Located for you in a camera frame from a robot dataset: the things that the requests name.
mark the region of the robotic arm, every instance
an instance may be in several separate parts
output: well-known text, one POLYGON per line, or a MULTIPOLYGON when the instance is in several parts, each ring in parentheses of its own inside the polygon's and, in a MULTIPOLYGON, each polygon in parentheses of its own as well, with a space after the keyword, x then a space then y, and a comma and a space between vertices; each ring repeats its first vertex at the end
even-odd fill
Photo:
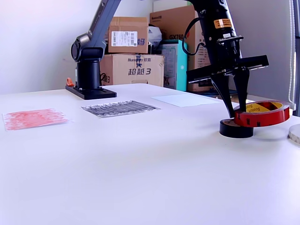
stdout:
MULTIPOLYGON (((104 55, 106 47, 104 35, 121 0, 102 0, 92 25, 86 34, 77 37, 72 45, 72 57, 77 62, 77 79, 75 87, 66 87, 72 93, 84 99, 112 98, 115 92, 100 87, 99 59, 104 55)), ((205 44, 210 59, 210 66, 187 72, 187 80, 190 83, 211 78, 212 84, 222 96, 231 118, 234 117, 234 109, 231 103, 228 77, 234 76, 237 88, 240 109, 246 111, 247 87, 249 71, 251 69, 268 66, 267 56, 242 58, 240 53, 240 41, 242 36, 237 36, 226 0, 189 0, 198 13, 187 28, 188 31, 200 21, 205 44)))

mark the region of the white wall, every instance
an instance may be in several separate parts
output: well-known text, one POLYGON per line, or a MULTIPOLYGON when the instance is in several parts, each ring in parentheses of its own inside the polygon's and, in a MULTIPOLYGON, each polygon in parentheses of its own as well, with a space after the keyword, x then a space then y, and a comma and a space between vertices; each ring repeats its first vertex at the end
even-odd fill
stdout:
MULTIPOLYGON (((291 28, 289 0, 227 0, 243 57, 267 55, 270 66, 251 71, 250 95, 288 101, 291 28)), ((292 35, 293 51, 295 38, 292 35)))
MULTIPOLYGON (((122 0, 116 16, 149 16, 153 0, 122 0)), ((2 0, 0 94, 63 89, 75 77, 70 48, 100 0, 2 0)))

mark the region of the tabletop surface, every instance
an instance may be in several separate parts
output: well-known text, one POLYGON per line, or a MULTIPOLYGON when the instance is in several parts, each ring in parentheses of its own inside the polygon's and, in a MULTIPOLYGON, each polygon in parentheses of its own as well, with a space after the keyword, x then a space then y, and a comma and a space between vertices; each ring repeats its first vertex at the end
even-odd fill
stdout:
POLYGON ((300 145, 287 122, 248 139, 219 134, 223 103, 177 107, 180 91, 109 86, 117 98, 67 90, 0 96, 0 112, 55 108, 71 123, 5 131, 0 225, 299 225, 300 145), (136 100, 159 111, 101 119, 80 106, 136 100))

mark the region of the black tape roll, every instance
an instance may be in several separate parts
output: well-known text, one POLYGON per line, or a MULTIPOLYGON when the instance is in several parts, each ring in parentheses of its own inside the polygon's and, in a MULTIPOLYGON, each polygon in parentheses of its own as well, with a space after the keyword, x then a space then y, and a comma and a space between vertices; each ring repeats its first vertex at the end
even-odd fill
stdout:
POLYGON ((247 138, 253 136, 253 127, 241 127, 236 125, 233 119, 220 121, 220 134, 225 137, 247 138))

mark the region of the white round object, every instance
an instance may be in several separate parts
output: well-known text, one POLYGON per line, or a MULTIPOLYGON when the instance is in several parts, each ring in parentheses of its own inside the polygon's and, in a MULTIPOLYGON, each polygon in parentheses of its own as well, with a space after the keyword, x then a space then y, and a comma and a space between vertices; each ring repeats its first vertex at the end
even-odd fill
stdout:
POLYGON ((289 138, 294 142, 300 144, 300 124, 290 127, 289 138))

